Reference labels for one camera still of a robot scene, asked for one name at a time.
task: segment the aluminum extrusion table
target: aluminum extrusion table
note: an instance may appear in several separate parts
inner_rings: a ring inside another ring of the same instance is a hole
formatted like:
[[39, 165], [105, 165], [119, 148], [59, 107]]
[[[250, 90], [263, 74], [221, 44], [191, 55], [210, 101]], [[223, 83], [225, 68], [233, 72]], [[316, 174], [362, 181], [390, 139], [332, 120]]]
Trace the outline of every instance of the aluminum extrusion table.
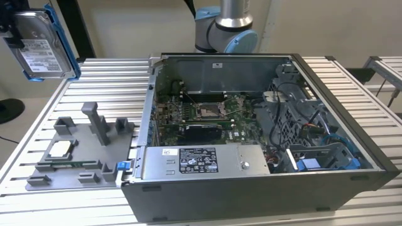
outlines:
[[[394, 164], [402, 169], [402, 121], [334, 60], [305, 57], [306, 62], [357, 119]], [[63, 81], [27, 135], [0, 171], [0, 224], [145, 225], [139, 224], [118, 188], [26, 191], [27, 177], [54, 137], [60, 116], [86, 123], [80, 108], [98, 101], [107, 121], [129, 117], [139, 125], [149, 81], [147, 59], [89, 59], [79, 81]], [[137, 132], [133, 147], [137, 146]], [[402, 176], [382, 189], [358, 194], [334, 212], [259, 218], [183, 222], [177, 226], [354, 226], [402, 224]]]

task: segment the white label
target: white label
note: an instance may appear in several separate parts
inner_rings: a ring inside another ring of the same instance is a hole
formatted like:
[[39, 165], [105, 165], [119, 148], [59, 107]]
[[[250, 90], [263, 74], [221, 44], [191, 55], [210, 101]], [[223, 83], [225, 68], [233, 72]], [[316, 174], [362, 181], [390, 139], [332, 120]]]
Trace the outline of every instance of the white label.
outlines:
[[213, 63], [213, 68], [223, 68], [223, 63]]
[[162, 155], [178, 155], [179, 150], [174, 148], [167, 148], [162, 150]]
[[22, 55], [34, 72], [62, 72], [58, 59], [47, 40], [22, 40], [26, 47], [20, 49]]

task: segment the regulatory symbol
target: regulatory symbol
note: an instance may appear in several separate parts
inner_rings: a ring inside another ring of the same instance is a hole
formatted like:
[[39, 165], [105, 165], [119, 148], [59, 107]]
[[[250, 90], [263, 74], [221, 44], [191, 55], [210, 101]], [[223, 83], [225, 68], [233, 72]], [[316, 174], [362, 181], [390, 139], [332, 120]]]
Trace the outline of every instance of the regulatory symbol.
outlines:
[[190, 165], [195, 165], [197, 164], [197, 160], [195, 159], [189, 160], [189, 164]]

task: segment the black pole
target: black pole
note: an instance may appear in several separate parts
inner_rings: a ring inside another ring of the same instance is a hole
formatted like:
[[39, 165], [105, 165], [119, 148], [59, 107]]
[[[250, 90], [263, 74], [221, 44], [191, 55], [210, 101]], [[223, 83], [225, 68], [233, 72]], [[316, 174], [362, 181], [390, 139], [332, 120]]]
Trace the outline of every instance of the black pole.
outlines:
[[97, 58], [90, 34], [76, 0], [58, 0], [67, 28], [80, 58]]

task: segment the power supply label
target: power supply label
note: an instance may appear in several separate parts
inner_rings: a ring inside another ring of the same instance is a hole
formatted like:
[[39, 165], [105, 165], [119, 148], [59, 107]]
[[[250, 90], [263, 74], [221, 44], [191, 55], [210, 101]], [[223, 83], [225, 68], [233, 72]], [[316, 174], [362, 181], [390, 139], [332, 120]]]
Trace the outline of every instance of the power supply label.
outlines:
[[218, 173], [215, 148], [181, 148], [181, 173]]

